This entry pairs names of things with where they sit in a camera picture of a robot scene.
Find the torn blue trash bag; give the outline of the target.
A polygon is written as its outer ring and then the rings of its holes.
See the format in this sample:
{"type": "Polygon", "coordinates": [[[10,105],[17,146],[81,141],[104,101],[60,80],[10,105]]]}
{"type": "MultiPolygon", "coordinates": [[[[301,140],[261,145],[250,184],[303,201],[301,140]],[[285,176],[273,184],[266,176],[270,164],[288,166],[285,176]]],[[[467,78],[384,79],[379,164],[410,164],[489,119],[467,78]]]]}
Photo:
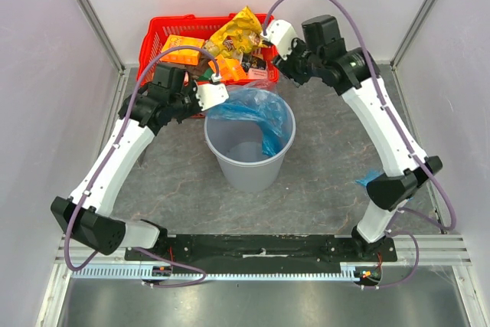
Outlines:
{"type": "Polygon", "coordinates": [[[278,154],[289,140],[286,130],[288,118],[286,102],[279,96],[276,83],[253,80],[243,86],[227,88],[228,99],[206,112],[211,119],[255,123],[262,138],[262,153],[268,157],[278,154]]]}

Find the grey plastic trash bin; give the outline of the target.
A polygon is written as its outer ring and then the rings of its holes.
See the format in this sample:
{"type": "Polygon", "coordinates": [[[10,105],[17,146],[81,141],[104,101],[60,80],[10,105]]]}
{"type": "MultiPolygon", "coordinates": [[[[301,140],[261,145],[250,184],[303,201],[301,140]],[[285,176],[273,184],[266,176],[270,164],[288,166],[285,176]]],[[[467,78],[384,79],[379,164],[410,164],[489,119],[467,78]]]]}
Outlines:
{"type": "Polygon", "coordinates": [[[224,177],[237,190],[257,193],[276,180],[296,137],[294,113],[287,103],[286,108],[286,130],[290,137],[283,149],[272,157],[262,153],[263,134],[257,124],[206,116],[204,137],[207,146],[215,155],[224,177]]]}

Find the blue trash bag roll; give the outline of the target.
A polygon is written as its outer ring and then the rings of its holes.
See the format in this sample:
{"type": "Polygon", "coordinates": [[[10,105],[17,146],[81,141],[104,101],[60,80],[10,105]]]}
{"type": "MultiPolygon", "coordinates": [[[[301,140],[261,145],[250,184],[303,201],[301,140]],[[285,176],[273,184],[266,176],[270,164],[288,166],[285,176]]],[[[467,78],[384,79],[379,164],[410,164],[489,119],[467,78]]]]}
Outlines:
{"type": "Polygon", "coordinates": [[[381,206],[404,199],[415,188],[417,180],[413,174],[390,177],[384,172],[370,171],[356,182],[363,185],[369,198],[381,206]]]}

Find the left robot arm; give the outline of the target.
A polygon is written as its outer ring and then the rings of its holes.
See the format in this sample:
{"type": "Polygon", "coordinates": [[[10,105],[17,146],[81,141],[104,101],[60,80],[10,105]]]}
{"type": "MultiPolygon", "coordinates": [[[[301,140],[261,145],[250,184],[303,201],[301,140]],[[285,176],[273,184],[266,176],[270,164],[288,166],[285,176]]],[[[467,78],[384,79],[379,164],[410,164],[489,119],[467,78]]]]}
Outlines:
{"type": "Polygon", "coordinates": [[[142,232],[143,253],[152,260],[165,257],[168,241],[156,226],[131,227],[111,214],[122,184],[161,128],[204,110],[203,87],[187,72],[158,64],[152,80],[123,101],[111,138],[87,176],[67,198],[51,204],[69,240],[110,255],[142,232]]]}

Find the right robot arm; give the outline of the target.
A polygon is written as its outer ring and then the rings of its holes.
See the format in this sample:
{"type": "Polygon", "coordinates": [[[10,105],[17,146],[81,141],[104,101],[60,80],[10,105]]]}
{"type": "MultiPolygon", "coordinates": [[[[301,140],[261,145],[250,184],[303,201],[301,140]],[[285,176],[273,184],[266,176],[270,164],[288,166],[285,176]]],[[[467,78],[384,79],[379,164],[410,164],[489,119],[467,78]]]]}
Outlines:
{"type": "Polygon", "coordinates": [[[366,261],[378,252],[396,211],[443,164],[438,156],[428,156],[411,136],[371,56],[359,47],[345,47],[335,17],[311,18],[302,23],[302,32],[298,37],[284,20],[269,23],[263,38],[278,52],[275,67],[297,84],[317,77],[333,88],[359,118],[381,159],[383,172],[367,184],[370,202],[351,232],[352,255],[366,261]]]}

